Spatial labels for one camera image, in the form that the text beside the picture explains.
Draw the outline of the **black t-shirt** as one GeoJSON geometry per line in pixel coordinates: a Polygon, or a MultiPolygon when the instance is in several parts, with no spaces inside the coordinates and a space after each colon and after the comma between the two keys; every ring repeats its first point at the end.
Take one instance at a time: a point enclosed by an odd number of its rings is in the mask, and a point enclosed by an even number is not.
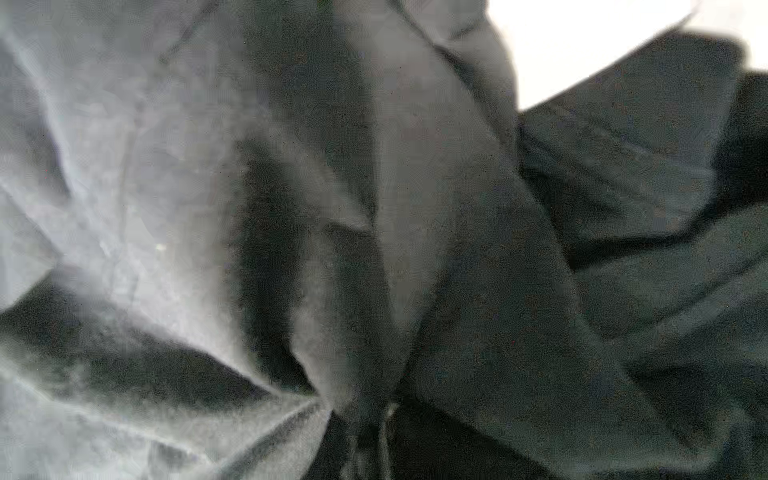
{"type": "Polygon", "coordinates": [[[767,77],[538,106],[483,1],[5,1],[5,479],[763,479],[767,77]]]}

